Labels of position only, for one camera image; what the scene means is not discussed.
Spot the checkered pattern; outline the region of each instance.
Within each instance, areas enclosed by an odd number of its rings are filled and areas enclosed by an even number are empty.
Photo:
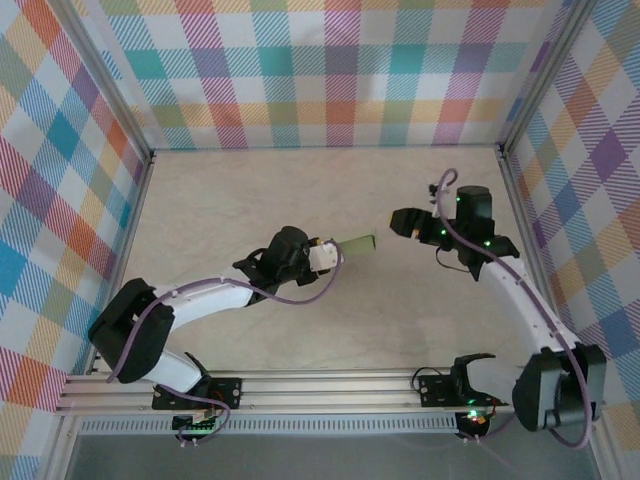
[[[0,478],[31,479],[142,160],[45,0],[0,5]]]
[[[150,142],[172,149],[492,144],[548,6],[99,0],[118,42],[109,46],[126,59],[119,65],[82,1],[76,8]],[[131,94],[140,90],[148,105]]]
[[[598,343],[624,458],[640,467],[640,1],[600,0],[516,148],[563,320]]]
[[[544,65],[546,65],[549,55],[551,54],[552,47],[560,34],[562,33],[562,28],[571,12],[571,9],[574,7],[576,0],[563,0],[562,7],[560,7],[560,11],[556,15],[556,18],[553,21],[553,25],[551,29],[547,33],[547,36],[542,43],[542,47],[538,51],[536,55],[536,59],[531,65],[529,72],[527,73],[527,77],[520,88],[520,92],[518,93],[518,97],[516,101],[511,106],[511,110],[509,111],[509,115],[507,116],[507,121],[502,126],[502,130],[500,131],[500,139],[499,142],[504,142],[506,140],[509,131],[513,127],[513,121],[516,118],[516,115],[520,112],[520,107],[524,103],[525,99],[531,93],[532,88],[536,84],[538,80],[538,75],[540,70]]]

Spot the beige floor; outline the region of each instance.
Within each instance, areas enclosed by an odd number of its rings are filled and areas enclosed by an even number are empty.
[[[433,247],[388,228],[393,210],[427,208],[428,185],[451,166],[458,185],[491,189],[498,232],[520,246],[491,149],[161,153],[126,278],[157,285],[213,276],[287,224],[324,238],[375,227],[378,251],[348,259],[322,301],[216,314],[174,332],[169,346],[212,369],[448,366],[484,351],[522,363],[522,344],[492,294],[440,268]],[[279,293],[305,298],[324,281]]]

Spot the plaid wall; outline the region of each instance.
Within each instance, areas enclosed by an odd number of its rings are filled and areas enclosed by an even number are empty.
[[[143,163],[45,0],[0,2],[0,65],[0,479],[31,479]]]
[[[621,456],[640,468],[640,0],[600,0],[516,148],[563,320],[598,343]]]
[[[150,143],[173,149],[493,144],[538,22],[558,7],[86,0],[101,23],[84,1],[76,8]]]
[[[520,107],[522,106],[525,99],[529,96],[529,93],[536,84],[536,80],[538,79],[540,70],[547,63],[548,57],[552,51],[553,44],[557,40],[558,36],[562,33],[562,28],[564,27],[567,17],[574,7],[575,3],[576,0],[563,0],[562,6],[560,7],[560,10],[558,11],[553,21],[553,25],[549,29],[549,32],[547,33],[547,36],[542,43],[542,47],[540,47],[540,50],[536,55],[536,59],[531,64],[531,68],[527,73],[527,77],[525,78],[525,81],[522,84],[520,91],[518,92],[518,96],[511,106],[511,110],[509,111],[509,115],[507,116],[507,121],[502,126],[502,130],[500,130],[498,142],[504,142],[506,140],[511,127],[513,126],[513,121],[520,111]]]

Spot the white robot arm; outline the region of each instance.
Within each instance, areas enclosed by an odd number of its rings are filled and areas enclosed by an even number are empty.
[[[560,321],[527,275],[511,240],[495,234],[487,188],[458,188],[456,218],[448,220],[443,215],[441,197],[453,183],[446,182],[450,173],[455,181],[457,172],[448,170],[438,185],[430,187],[437,211],[396,210],[390,227],[400,236],[455,250],[473,279],[493,291],[493,298],[517,325],[530,359],[520,368],[488,353],[466,355],[454,361],[452,382],[440,383],[453,385],[463,402],[488,395],[513,405],[520,423],[530,431],[553,431],[560,425],[585,421],[585,431],[589,430],[602,405],[604,353],[597,345],[583,345]]]
[[[212,279],[157,288],[140,278],[127,282],[91,326],[89,339],[113,369],[112,378],[121,383],[145,379],[193,397],[212,398],[211,378],[202,365],[190,354],[165,348],[171,332],[206,315],[274,298],[286,282],[303,286],[334,268],[337,273],[342,261],[335,242],[309,239],[300,229],[284,227],[268,248],[252,252]],[[198,402],[182,406],[202,408]]]

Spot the metal bracket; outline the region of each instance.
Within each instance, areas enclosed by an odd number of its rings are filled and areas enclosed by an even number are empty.
[[[210,398],[226,403],[231,410],[237,410],[240,407],[241,378],[211,378],[207,379],[207,383]],[[156,385],[153,388],[151,408],[153,410],[202,410],[207,407],[202,402],[185,400],[167,392],[161,385]]]
[[[423,375],[418,377],[420,405],[430,407],[493,407],[507,406],[490,395],[459,395],[450,375]]]

